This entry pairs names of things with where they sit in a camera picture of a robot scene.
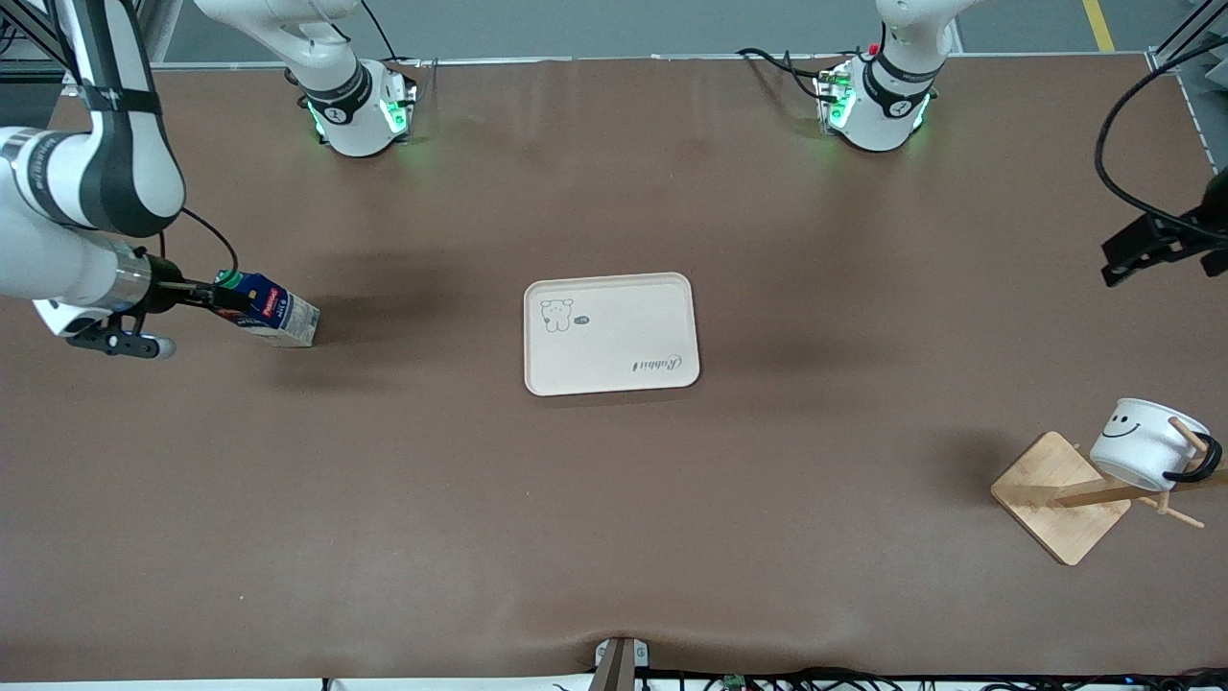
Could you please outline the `blue milk carton green cap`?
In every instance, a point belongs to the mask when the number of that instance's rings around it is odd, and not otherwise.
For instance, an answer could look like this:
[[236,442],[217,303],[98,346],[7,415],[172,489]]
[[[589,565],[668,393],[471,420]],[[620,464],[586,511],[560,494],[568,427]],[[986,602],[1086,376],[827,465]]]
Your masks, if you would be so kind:
[[262,272],[243,274],[246,279],[238,287],[226,288],[248,295],[251,309],[243,314],[212,311],[214,314],[275,349],[311,349],[319,328],[321,311]]

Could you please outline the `white cup black handle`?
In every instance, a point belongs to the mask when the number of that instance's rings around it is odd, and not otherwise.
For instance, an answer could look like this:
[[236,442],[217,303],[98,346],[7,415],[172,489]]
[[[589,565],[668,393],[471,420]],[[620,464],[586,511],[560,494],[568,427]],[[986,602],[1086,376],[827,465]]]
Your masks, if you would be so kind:
[[1214,475],[1223,446],[1200,421],[1147,399],[1122,398],[1089,459],[1102,473],[1136,488],[1172,491]]

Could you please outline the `wooden cup rack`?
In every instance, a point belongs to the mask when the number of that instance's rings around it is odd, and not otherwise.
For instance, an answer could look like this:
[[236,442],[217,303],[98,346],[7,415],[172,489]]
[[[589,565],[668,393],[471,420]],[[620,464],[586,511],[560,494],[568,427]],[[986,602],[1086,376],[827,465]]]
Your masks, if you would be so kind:
[[1205,522],[1172,507],[1179,491],[1228,486],[1228,461],[1174,488],[1137,488],[1097,469],[1056,430],[1032,442],[990,488],[993,500],[1061,565],[1079,565],[1136,504],[1202,529]]

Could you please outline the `beige plastic tray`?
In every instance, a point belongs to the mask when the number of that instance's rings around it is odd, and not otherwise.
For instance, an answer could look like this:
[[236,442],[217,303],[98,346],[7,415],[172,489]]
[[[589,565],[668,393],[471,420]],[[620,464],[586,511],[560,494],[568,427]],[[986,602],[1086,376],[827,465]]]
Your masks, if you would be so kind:
[[694,385],[693,284],[680,272],[535,281],[523,295],[523,371],[535,396]]

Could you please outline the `metal table edge bracket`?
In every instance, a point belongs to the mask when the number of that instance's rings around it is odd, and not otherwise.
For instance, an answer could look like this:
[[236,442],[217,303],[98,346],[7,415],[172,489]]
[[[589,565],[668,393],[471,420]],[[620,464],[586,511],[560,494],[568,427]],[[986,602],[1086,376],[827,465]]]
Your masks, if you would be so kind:
[[645,639],[612,637],[596,648],[596,674],[588,691],[650,691],[642,673],[650,668],[650,644]]

